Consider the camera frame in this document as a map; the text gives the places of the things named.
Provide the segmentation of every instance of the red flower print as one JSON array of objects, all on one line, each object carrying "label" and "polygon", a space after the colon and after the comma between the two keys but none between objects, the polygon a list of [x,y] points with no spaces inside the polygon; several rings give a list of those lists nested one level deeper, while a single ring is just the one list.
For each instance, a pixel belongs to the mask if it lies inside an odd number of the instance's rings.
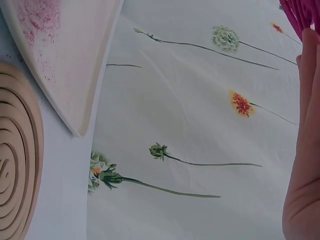
[{"label": "red flower print", "polygon": [[271,22],[271,26],[272,26],[278,33],[281,33],[281,34],[284,34],[284,33],[285,33],[278,24],[276,24],[276,23],[274,23],[274,22]]},{"label": "red flower print", "polygon": [[249,118],[251,114],[255,114],[256,110],[253,105],[239,93],[229,90],[230,102],[233,109],[242,117]]}]

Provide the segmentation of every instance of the orange flower print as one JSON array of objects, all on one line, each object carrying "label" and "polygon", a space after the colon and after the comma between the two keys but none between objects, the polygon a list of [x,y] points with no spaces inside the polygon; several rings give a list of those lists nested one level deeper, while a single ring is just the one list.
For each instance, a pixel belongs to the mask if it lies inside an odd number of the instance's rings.
[{"label": "orange flower print", "polygon": [[272,26],[278,33],[281,33],[281,34],[284,34],[284,33],[285,33],[278,24],[276,24],[276,23],[274,23],[274,22],[271,22],[271,26]]},{"label": "orange flower print", "polygon": [[242,117],[249,118],[256,113],[254,106],[245,97],[235,91],[229,90],[230,102],[233,109]]},{"label": "orange flower print", "polygon": [[92,173],[94,176],[99,176],[100,172],[101,172],[101,167],[99,166],[92,169]]}]

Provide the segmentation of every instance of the green flower print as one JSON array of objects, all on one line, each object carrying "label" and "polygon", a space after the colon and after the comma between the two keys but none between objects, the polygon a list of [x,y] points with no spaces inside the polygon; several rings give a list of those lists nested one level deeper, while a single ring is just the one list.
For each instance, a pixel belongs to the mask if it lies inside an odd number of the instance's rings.
[{"label": "green flower print", "polygon": [[[161,153],[157,152],[156,149],[154,154],[155,156],[159,156],[158,158],[162,157]],[[116,167],[117,165],[110,164],[108,159],[102,153],[99,153],[96,151],[92,152],[91,160],[90,160],[88,194],[91,195],[96,189],[98,189],[101,181],[110,190],[118,188],[115,185],[121,184],[122,182],[130,182],[130,183],[142,185],[148,188],[160,190],[160,191],[167,192],[170,194],[175,194],[175,195],[190,196],[190,197],[197,197],[197,198],[220,198],[221,197],[217,195],[193,194],[193,193],[172,191],[166,188],[150,185],[134,178],[121,176],[119,173],[116,172]]]},{"label": "green flower print", "polygon": [[253,163],[222,163],[222,164],[207,164],[207,163],[193,163],[193,162],[188,162],[188,161],[183,161],[179,158],[171,156],[167,152],[167,146],[166,145],[160,145],[159,143],[155,143],[149,148],[150,154],[155,158],[155,159],[162,159],[163,161],[165,160],[165,157],[169,159],[176,160],[178,162],[188,164],[188,165],[193,165],[193,166],[232,166],[232,165],[238,165],[238,166],[255,166],[255,167],[262,167],[261,165],[253,164]]},{"label": "green flower print", "polygon": [[279,55],[274,54],[272,52],[263,50],[263,49],[261,49],[259,47],[255,47],[255,46],[252,46],[252,45],[250,45],[248,43],[240,41],[240,38],[239,38],[238,34],[234,30],[228,28],[227,26],[220,25],[220,26],[213,27],[212,42],[213,42],[213,44],[219,46],[223,51],[236,51],[240,44],[246,45],[246,46],[248,46],[250,48],[259,50],[261,52],[264,52],[264,53],[270,54],[272,56],[275,56],[275,57],[277,57],[279,59],[285,60],[288,63],[297,65],[295,62],[290,61],[290,60],[288,60],[288,59],[286,59],[286,58],[284,58],[282,56],[279,56]]},{"label": "green flower print", "polygon": [[141,30],[139,30],[139,29],[137,29],[137,28],[134,28],[134,31],[135,31],[137,34],[143,34],[143,35],[147,36],[148,38],[156,41],[157,43],[175,44],[175,45],[183,45],[183,46],[192,46],[192,47],[196,47],[196,48],[200,48],[200,49],[205,49],[205,50],[214,52],[214,53],[216,53],[216,54],[225,56],[225,57],[227,57],[227,58],[235,59],[235,60],[238,60],[238,61],[241,61],[241,62],[244,62],[244,63],[253,64],[253,65],[260,66],[260,67],[264,67],[264,68],[268,68],[268,69],[279,70],[278,68],[275,68],[275,67],[272,67],[272,66],[267,66],[267,65],[264,65],[264,64],[261,64],[261,63],[257,63],[257,62],[253,62],[253,61],[248,61],[248,60],[245,60],[245,59],[242,59],[242,58],[239,58],[239,57],[231,56],[231,55],[225,54],[225,53],[223,53],[223,52],[216,51],[216,50],[214,50],[214,49],[211,49],[211,48],[208,48],[208,47],[205,47],[205,46],[200,46],[200,45],[197,45],[197,44],[187,43],[187,42],[177,42],[177,41],[161,40],[161,39],[155,38],[153,34],[145,33],[145,32],[143,32],[143,31],[141,31]]},{"label": "green flower print", "polygon": [[239,47],[238,34],[226,26],[215,26],[213,28],[212,42],[223,51],[236,51]]}]

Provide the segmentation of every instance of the finger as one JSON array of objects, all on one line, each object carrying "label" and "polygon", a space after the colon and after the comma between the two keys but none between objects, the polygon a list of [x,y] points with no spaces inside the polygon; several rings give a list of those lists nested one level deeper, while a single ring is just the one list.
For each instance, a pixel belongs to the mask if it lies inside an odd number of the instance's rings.
[{"label": "finger", "polygon": [[316,50],[316,68],[312,84],[311,98],[305,118],[305,131],[309,141],[320,141],[320,44]]},{"label": "finger", "polygon": [[301,55],[297,56],[296,59],[296,65],[298,66],[298,70],[300,70],[300,64],[301,64]]},{"label": "finger", "polygon": [[303,126],[311,98],[314,75],[317,66],[317,45],[320,36],[310,28],[302,32],[302,56],[299,66],[300,78],[300,126]]}]

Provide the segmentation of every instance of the floral print fabric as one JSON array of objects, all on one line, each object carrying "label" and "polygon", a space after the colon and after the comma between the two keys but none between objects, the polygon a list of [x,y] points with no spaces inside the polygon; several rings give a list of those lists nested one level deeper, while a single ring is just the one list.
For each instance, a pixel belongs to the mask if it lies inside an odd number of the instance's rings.
[{"label": "floral print fabric", "polygon": [[278,2],[125,3],[88,159],[87,238],[283,239],[301,50]]}]

